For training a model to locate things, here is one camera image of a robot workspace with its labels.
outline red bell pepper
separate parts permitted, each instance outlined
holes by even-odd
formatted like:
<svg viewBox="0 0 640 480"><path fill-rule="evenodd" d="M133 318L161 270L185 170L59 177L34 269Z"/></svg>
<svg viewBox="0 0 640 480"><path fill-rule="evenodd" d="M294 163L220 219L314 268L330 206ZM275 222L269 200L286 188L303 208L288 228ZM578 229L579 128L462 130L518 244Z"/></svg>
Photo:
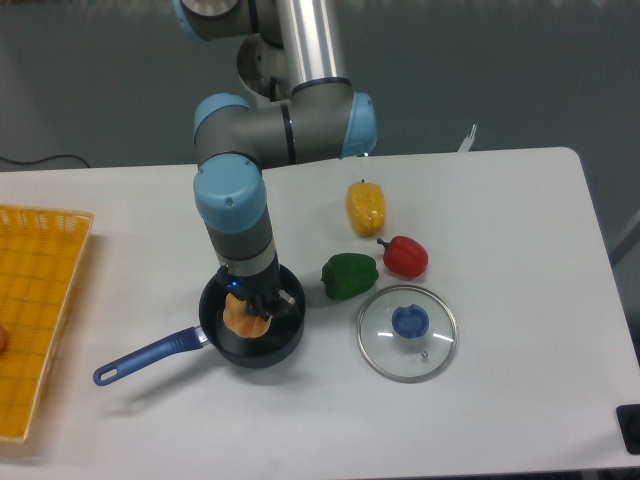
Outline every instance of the red bell pepper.
<svg viewBox="0 0 640 480"><path fill-rule="evenodd" d="M384 245L382 260L393 273L416 278L427 269L429 255L424 247L412 238L399 235L389 243L379 238L378 243Z"/></svg>

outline gray floor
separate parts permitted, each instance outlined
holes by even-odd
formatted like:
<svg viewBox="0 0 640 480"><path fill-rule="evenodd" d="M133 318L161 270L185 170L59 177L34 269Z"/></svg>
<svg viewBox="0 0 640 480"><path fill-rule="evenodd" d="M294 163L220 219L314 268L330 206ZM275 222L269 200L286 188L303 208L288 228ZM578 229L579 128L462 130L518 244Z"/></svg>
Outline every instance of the gray floor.
<svg viewBox="0 0 640 480"><path fill-rule="evenodd" d="M344 0L339 13L352 84L376 105L375 154L454 151L478 123L479 149L576 150L607 242L640 208L640 2ZM0 155L191 163L199 101L245 94L240 43L188 41L168 0L0 6ZM632 327L639 272L636 247L615 269Z"/></svg>

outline frying pan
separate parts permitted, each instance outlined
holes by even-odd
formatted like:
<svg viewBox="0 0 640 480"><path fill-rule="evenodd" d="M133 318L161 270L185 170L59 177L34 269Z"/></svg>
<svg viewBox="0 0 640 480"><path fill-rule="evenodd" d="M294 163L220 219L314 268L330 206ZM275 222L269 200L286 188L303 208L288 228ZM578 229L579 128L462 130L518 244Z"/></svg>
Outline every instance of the frying pan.
<svg viewBox="0 0 640 480"><path fill-rule="evenodd" d="M198 316L200 325L174 333L129 355L98 368L93 381L109 385L170 355L198 350L211 343L235 365L264 368L285 359L296 348L304 331L306 310L304 290L291 271L280 265L282 288L295 304L275 316L267 333L258 338L241 338L222 321L227 290L214 276L202 292Z"/></svg>

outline green bell pepper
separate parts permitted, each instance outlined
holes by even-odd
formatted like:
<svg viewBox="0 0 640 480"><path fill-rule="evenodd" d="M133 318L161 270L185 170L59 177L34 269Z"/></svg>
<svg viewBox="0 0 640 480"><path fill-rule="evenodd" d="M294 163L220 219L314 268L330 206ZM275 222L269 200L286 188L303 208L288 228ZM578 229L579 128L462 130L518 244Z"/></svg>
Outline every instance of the green bell pepper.
<svg viewBox="0 0 640 480"><path fill-rule="evenodd" d="M322 267L325 293L346 300L369 290L378 280L376 261L361 253L339 253Z"/></svg>

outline blue joint cap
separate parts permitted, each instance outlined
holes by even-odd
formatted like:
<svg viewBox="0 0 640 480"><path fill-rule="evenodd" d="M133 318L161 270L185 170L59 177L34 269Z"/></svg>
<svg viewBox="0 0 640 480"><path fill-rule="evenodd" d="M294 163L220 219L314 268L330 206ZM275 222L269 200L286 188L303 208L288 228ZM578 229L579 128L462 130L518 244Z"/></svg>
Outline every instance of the blue joint cap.
<svg viewBox="0 0 640 480"><path fill-rule="evenodd" d="M354 93L347 134L344 137L340 158L369 154L378 141L376 112L371 97L366 93Z"/></svg>
<svg viewBox="0 0 640 480"><path fill-rule="evenodd" d="M184 11L182 10L180 0L173 0L173 9L176 12L176 17L178 17L178 22L180 22L180 28L182 28L182 32L187 36L187 38L189 40L204 42L205 39L198 35L193 30L193 28L191 28L189 20L187 20L187 17L184 16Z"/></svg>
<svg viewBox="0 0 640 480"><path fill-rule="evenodd" d="M267 189L258 167L236 153L207 160L193 181L196 207L204 222L221 233L241 233L267 208Z"/></svg>
<svg viewBox="0 0 640 480"><path fill-rule="evenodd" d="M422 337L429 330L429 315L415 304L410 307L398 307L391 317L391 325L401 337Z"/></svg>
<svg viewBox="0 0 640 480"><path fill-rule="evenodd" d="M216 93L215 95L205 98L200 102L200 105L196 108L196 113L193 116L193 143L196 142L196 134L198 133L198 128L202 122L204 122L212 113L215 113L225 107L243 107L247 110L251 109L247 101L238 95Z"/></svg>

